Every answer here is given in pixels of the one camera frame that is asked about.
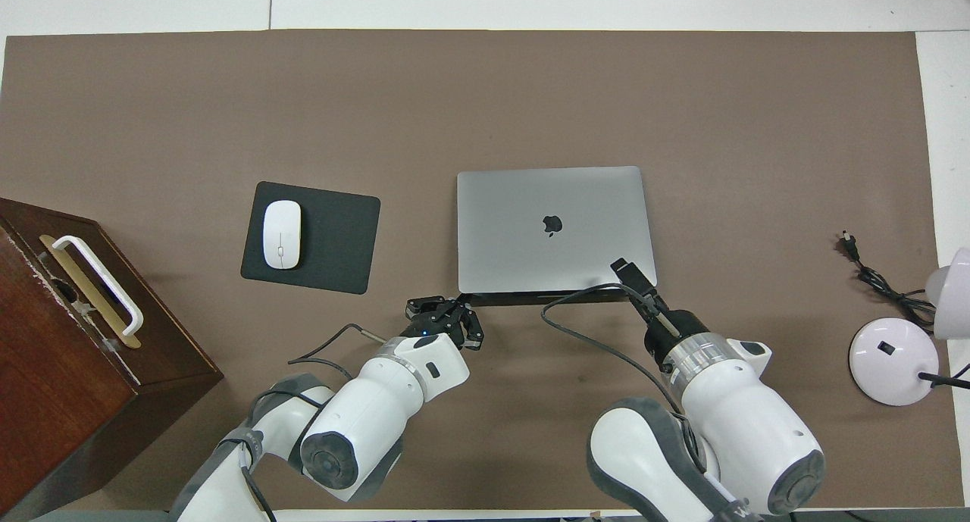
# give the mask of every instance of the white mouse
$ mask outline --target white mouse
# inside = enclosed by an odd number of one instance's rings
[[[288,270],[300,262],[300,205],[277,200],[263,215],[263,257],[266,264]]]

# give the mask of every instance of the apple logo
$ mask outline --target apple logo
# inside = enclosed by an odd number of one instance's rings
[[[549,233],[549,238],[552,238],[552,235],[562,230],[562,219],[558,218],[557,215],[546,215],[543,218],[543,222],[546,226],[545,232]]]

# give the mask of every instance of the silver laptop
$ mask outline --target silver laptop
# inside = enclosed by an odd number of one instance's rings
[[[458,174],[458,290],[549,293],[615,283],[610,264],[657,283],[640,168]]]

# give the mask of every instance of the wooden box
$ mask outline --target wooden box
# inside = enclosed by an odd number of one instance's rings
[[[221,378],[96,222],[0,198],[4,522],[101,488]]]

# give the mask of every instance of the desk lamp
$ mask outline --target desk lamp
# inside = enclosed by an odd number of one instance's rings
[[[876,319],[856,333],[849,368],[863,393],[884,405],[902,407],[921,400],[938,385],[970,389],[970,381],[959,379],[970,364],[953,377],[937,374],[939,358],[925,329],[932,326],[937,339],[970,339],[970,248],[961,248],[949,267],[931,274],[926,281],[926,302],[911,298],[924,290],[896,293],[875,270],[862,266],[855,236],[842,234],[842,246],[859,265],[859,279],[902,305],[909,316],[909,320]]]

